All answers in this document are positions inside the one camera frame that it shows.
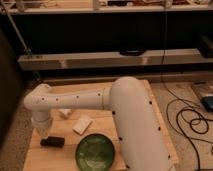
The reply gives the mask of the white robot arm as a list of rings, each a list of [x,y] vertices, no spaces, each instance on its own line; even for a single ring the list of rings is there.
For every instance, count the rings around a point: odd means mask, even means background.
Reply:
[[[150,95],[134,77],[121,77],[108,88],[61,94],[40,84],[25,96],[24,105],[41,136],[52,126],[54,108],[109,110],[130,171],[175,171]]]

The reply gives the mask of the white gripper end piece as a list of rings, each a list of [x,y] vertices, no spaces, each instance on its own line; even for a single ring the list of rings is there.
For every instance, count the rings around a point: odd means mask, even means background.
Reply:
[[[41,138],[47,138],[52,126],[51,121],[37,122],[34,127]]]

